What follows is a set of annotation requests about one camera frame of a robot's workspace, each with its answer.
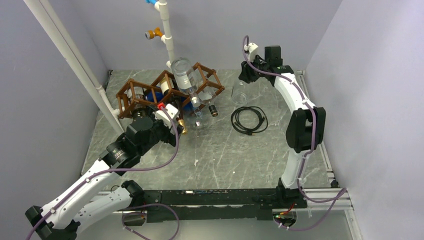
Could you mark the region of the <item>clear glass bottle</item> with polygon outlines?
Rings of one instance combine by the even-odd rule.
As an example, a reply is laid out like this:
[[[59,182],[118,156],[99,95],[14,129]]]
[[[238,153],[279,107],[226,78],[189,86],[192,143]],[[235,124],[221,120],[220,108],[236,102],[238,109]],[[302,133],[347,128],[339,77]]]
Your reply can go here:
[[[236,79],[232,87],[231,99],[237,106],[244,106],[248,102],[246,91],[247,84],[242,80]]]
[[[176,58],[171,63],[171,70],[179,90],[189,96],[194,108],[198,108],[201,105],[201,100],[197,95],[198,81],[190,60],[186,57]]]

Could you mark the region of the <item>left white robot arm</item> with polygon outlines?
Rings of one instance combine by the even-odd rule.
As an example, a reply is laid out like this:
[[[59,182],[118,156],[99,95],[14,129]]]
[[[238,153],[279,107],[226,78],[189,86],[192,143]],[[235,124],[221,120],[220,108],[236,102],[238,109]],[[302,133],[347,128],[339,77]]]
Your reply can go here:
[[[178,148],[182,130],[176,118],[169,110],[134,117],[126,132],[108,145],[91,168],[65,192],[25,212],[32,226],[26,239],[37,234],[42,240],[75,240],[112,212],[139,209],[144,203],[144,191],[133,180],[125,181],[104,197],[92,199],[110,182],[137,171],[134,166],[159,142]]]

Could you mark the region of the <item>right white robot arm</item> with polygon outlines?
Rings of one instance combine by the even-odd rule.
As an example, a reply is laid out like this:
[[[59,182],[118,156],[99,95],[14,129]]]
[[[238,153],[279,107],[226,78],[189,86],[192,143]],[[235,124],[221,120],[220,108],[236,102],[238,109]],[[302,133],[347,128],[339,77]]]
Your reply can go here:
[[[327,114],[323,107],[317,107],[307,97],[293,69],[283,64],[279,45],[266,46],[264,58],[257,54],[257,50],[258,46],[253,42],[244,44],[244,61],[238,78],[247,84],[266,78],[282,95],[290,110],[285,133],[289,156],[275,194],[276,203],[287,208],[301,195],[303,170],[310,154],[323,141]]]

